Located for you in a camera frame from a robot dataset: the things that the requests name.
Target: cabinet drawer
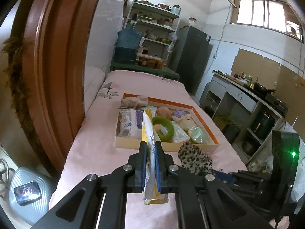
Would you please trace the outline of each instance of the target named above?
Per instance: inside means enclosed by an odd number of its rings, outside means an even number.
[[[210,86],[210,91],[217,95],[219,98],[222,98],[226,92],[226,87],[222,86],[221,84],[212,81]]]
[[[229,85],[226,92],[232,95],[239,103],[241,103],[248,111],[253,112],[256,102],[251,99],[244,91],[233,85]]]
[[[223,78],[221,78],[221,77],[219,77],[219,76],[216,76],[216,75],[213,76],[212,81],[215,81],[215,82],[221,84],[222,86],[224,86],[224,87],[226,87],[226,88],[227,88],[227,87],[229,86],[229,84],[230,84],[230,82],[228,82],[227,80],[224,80]]]

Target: white cabinet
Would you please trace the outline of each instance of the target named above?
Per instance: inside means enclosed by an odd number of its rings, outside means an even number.
[[[224,96],[226,89],[227,88],[222,86],[221,84],[219,84],[215,81],[212,81],[209,90],[221,99]]]
[[[257,102],[250,98],[244,91],[233,85],[229,85],[226,92],[239,101],[239,103],[242,104],[249,112],[253,112]]]

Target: green table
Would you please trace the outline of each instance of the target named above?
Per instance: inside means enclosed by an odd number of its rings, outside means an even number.
[[[162,69],[153,69],[148,67],[139,66],[136,64],[120,64],[116,62],[111,62],[110,71],[124,69],[124,70],[133,70],[139,72],[146,72],[156,76],[165,77],[167,79],[172,79],[179,81],[180,75],[176,72],[172,71],[167,67],[163,67]]]

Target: stove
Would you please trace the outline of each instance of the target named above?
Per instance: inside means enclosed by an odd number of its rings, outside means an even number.
[[[277,112],[279,112],[280,114],[282,114],[284,117],[286,116],[286,114],[288,113],[288,108],[287,106],[281,102],[279,99],[277,99],[276,97],[274,97],[273,95],[271,95],[271,93],[268,93],[266,96],[263,96],[261,93],[257,92],[256,90],[249,88],[247,86],[245,86],[247,89],[249,89],[252,93],[254,93],[255,95],[257,95],[258,97],[260,97],[261,99],[263,99],[264,101],[266,101],[268,104],[271,105],[272,108],[274,108],[274,110],[276,110]]]
[[[277,99],[276,97],[274,97],[273,95],[271,95],[270,93],[268,93],[265,96],[265,100],[266,102],[268,102],[277,112],[279,112],[280,114],[282,114],[284,117],[286,116],[286,114],[288,113],[288,108],[287,106],[281,102],[279,99]]]

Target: cardboard panel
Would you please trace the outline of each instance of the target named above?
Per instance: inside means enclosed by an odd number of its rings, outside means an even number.
[[[272,59],[264,57],[263,59],[263,66],[266,68],[276,72],[277,74],[280,73],[280,64]]]
[[[259,83],[265,88],[275,89],[280,73],[280,64],[257,53],[239,49],[231,70],[234,73],[243,72],[246,75],[251,75],[254,82],[258,78]]]
[[[294,105],[295,111],[298,112],[299,117],[305,121],[305,86],[298,86],[296,89],[297,101]]]
[[[284,65],[281,65],[280,67],[280,76],[284,77],[285,79],[287,79],[288,81],[296,84],[298,83],[298,81],[301,81],[301,77],[298,76],[297,73],[295,73],[294,71],[292,71],[291,69],[287,68]]]
[[[291,108],[288,108],[288,113],[285,120],[292,126],[298,114]]]
[[[275,89],[279,74],[263,66],[258,82],[266,89]]]
[[[297,118],[293,128],[301,137],[301,139],[305,141],[305,120],[302,118]]]
[[[254,52],[246,51],[244,49],[239,49],[237,56],[250,59],[253,62],[261,62],[263,60],[263,56]]]

